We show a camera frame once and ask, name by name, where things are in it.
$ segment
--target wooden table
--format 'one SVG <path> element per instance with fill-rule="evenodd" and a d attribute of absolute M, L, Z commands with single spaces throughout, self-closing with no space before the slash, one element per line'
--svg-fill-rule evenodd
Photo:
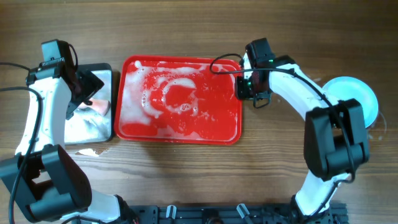
<path fill-rule="evenodd" d="M 36 67 L 40 43 L 72 43 L 80 63 L 121 71 L 134 54 L 216 57 L 244 53 L 267 37 L 323 85 L 349 75 L 376 92 L 380 116 L 369 130 L 370 161 L 334 197 L 352 223 L 398 220 L 398 2 L 12 0 L 0 5 L 0 61 Z M 0 87 L 23 85 L 26 72 L 0 67 Z M 0 94 L 0 159 L 12 157 L 25 126 L 26 92 Z M 232 146 L 112 141 L 68 147 L 91 186 L 130 205 L 289 202 L 304 181 L 304 123 L 281 97 L 255 110 L 244 103 L 241 139 Z M 92 148 L 99 157 L 75 155 Z M 9 193 L 0 184 L 0 223 Z M 16 222 L 26 222 L 16 209 Z"/>

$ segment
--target cable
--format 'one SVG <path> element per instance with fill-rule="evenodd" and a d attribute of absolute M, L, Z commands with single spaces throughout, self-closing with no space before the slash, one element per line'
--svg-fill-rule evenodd
<path fill-rule="evenodd" d="M 337 189 L 337 187 L 339 186 L 340 183 L 351 184 L 355 180 L 355 168 L 354 168 L 353 153 L 349 146 L 348 135 L 347 135 L 347 131 L 343 125 L 343 122 L 341 121 L 340 117 L 337 115 L 336 110 L 334 109 L 333 105 L 330 103 L 328 98 L 323 93 L 321 93 L 318 90 L 318 88 L 316 88 L 314 85 L 312 85 L 312 83 L 310 83 L 307 79 L 301 77 L 300 75 L 297 75 L 296 72 L 294 71 L 294 69 L 286 70 L 286 69 L 280 69 L 280 68 L 251 68 L 251 69 L 244 69 L 244 70 L 237 70 L 237 71 L 230 71 L 230 72 L 215 72 L 212 70 L 213 64 L 217 60 L 225 58 L 225 57 L 229 57 L 229 56 L 237 56 L 241 60 L 243 59 L 242 56 L 240 56 L 239 54 L 224 54 L 222 56 L 215 58 L 211 62 L 210 68 L 209 68 L 210 72 L 213 74 L 216 74 L 216 75 L 227 75 L 227 74 L 234 74 L 234 73 L 256 72 L 256 71 L 282 72 L 282 73 L 289 74 L 289 75 L 293 76 L 294 78 L 298 78 L 299 80 L 303 81 L 321 98 L 321 100 L 323 100 L 329 106 L 329 110 L 331 111 L 333 117 L 335 117 L 337 125 L 341 128 L 341 132 L 343 133 L 344 142 L 346 144 L 346 150 L 347 150 L 347 155 L 348 155 L 348 160 L 349 160 L 349 173 L 351 174 L 351 178 L 350 178 L 350 180 L 337 180 L 336 182 L 334 182 L 333 188 L 330 190 L 330 192 L 328 193 L 325 200 L 321 203 L 321 205 L 318 207 L 318 209 L 305 220 L 305 222 L 307 222 L 307 221 L 311 220 L 314 216 L 316 216 L 320 213 L 320 211 L 325 207 L 325 205 L 331 199 L 333 192 Z"/>
<path fill-rule="evenodd" d="M 69 47 L 72 48 L 73 53 L 75 54 L 75 60 L 76 60 L 76 63 L 75 63 L 75 71 L 77 71 L 77 68 L 79 67 L 79 63 L 78 63 L 78 60 L 77 60 L 76 50 L 75 50 L 75 48 L 72 46 L 72 44 L 69 44 Z"/>
<path fill-rule="evenodd" d="M 105 222 L 102 222 L 101 220 L 95 220 L 93 218 L 85 218 L 85 217 L 81 217 L 79 215 L 75 216 L 75 217 L 68 218 L 67 220 L 63 221 L 61 224 L 67 224 L 68 222 L 76 220 L 76 219 L 88 221 L 88 222 L 99 223 L 99 224 L 105 224 Z"/>
<path fill-rule="evenodd" d="M 36 96 L 37 99 L 37 116 L 36 116 L 36 122 L 35 122 L 35 126 L 33 128 L 33 132 L 32 132 L 32 137 L 29 141 L 29 147 L 25 153 L 25 157 L 19 167 L 18 173 L 17 173 L 17 177 L 15 178 L 14 181 L 14 185 L 12 186 L 12 190 L 11 190 L 11 196 L 10 196 L 10 201 L 9 201 L 9 207 L 8 207 L 8 215 L 9 215 L 9 222 L 10 224 L 15 224 L 14 221 L 14 202 L 15 202 L 15 197 L 16 197 L 16 193 L 17 193 L 17 188 L 19 185 L 19 181 L 21 179 L 21 175 L 23 174 L 23 172 L 25 171 L 25 167 L 26 167 L 26 163 L 28 161 L 28 158 L 30 156 L 30 153 L 32 152 L 34 146 L 35 146 L 35 142 L 36 142 L 36 137 L 37 137 L 37 133 L 39 131 L 39 124 L 40 124 L 40 120 L 41 120 L 41 116 L 42 116 L 42 108 L 43 108 L 43 104 L 42 104 L 42 97 L 40 96 L 39 93 L 37 93 L 35 90 L 29 88 L 29 87 L 24 87 L 24 86 L 17 86 L 17 87 L 8 87 L 8 88 L 2 88 L 0 89 L 0 92 L 2 91 L 12 91 L 12 90 L 27 90 L 31 93 L 33 93 Z"/>
<path fill-rule="evenodd" d="M 30 68 L 28 68 L 28 67 L 26 67 L 26 66 L 23 66 L 23 65 L 16 64 L 16 63 L 11 63 L 11 62 L 0 62 L 0 65 L 10 65 L 10 66 L 14 66 L 14 67 L 18 67 L 18 68 L 23 68 L 23 69 L 25 69 L 25 70 L 30 71 Z"/>

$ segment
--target light blue plate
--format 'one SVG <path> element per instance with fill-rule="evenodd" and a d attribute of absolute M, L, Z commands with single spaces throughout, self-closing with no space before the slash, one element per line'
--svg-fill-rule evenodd
<path fill-rule="evenodd" d="M 361 80 L 353 77 L 337 77 L 328 81 L 323 89 L 341 100 L 352 98 L 357 100 L 362 105 L 366 128 L 376 120 L 379 103 L 373 90 Z"/>

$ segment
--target robotic arm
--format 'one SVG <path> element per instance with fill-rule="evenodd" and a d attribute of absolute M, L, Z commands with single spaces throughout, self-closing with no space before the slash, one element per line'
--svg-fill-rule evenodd
<path fill-rule="evenodd" d="M 138 223 L 139 216 L 120 196 L 91 190 L 84 172 L 64 150 L 65 119 L 71 118 L 81 103 L 90 104 L 89 99 L 103 86 L 102 81 L 90 71 L 77 71 L 68 43 L 52 40 L 43 43 L 42 50 L 45 62 L 32 69 L 26 79 L 43 100 L 39 132 L 35 142 L 31 142 L 38 110 L 35 95 L 31 94 L 24 137 L 16 156 L 0 163 L 2 181 L 11 192 L 17 173 L 22 172 L 15 201 L 30 222 L 78 217 L 96 223 Z M 337 186 L 369 159 L 361 105 L 356 100 L 341 101 L 328 95 L 290 57 L 276 58 L 266 39 L 246 46 L 242 66 L 251 71 L 237 77 L 235 90 L 239 99 L 253 99 L 257 107 L 258 101 L 270 101 L 273 92 L 287 100 L 305 120 L 304 158 L 309 172 L 301 190 L 292 197 L 289 220 L 303 223 L 321 216 L 329 209 Z M 330 105 L 319 93 L 326 96 Z M 344 129 L 348 142 L 342 135 L 333 135 L 334 127 Z M 34 150 L 27 154 L 31 144 Z M 27 165 L 21 167 L 25 158 Z M 51 179 L 36 184 L 33 179 L 44 170 Z M 251 222 L 248 212 L 241 212 L 246 207 L 239 206 L 239 214 Z M 168 207 L 164 213 L 166 218 L 175 219 L 176 207 Z M 150 222 L 158 223 L 154 218 Z"/>

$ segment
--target wooden surface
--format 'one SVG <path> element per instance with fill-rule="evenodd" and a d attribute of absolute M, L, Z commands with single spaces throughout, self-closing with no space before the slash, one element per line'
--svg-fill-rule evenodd
<path fill-rule="evenodd" d="M 134 54 L 216 57 L 244 53 L 267 37 L 323 85 L 349 75 L 376 92 L 382 116 L 369 130 L 371 158 L 335 201 L 352 223 L 398 222 L 397 1 L 0 1 L 0 61 L 36 67 L 40 43 L 66 40 L 80 63 L 121 70 Z M 0 87 L 23 85 L 26 72 L 0 67 Z M 0 159 L 21 139 L 28 94 L 0 94 Z M 244 104 L 241 139 L 233 146 L 153 144 L 113 138 L 68 147 L 91 186 L 130 205 L 289 202 L 304 181 L 304 123 L 278 96 L 255 110 Z M 96 149 L 99 157 L 75 155 Z M 8 223 L 9 192 L 0 184 L 0 224 Z M 16 222 L 26 222 L 19 209 Z"/>

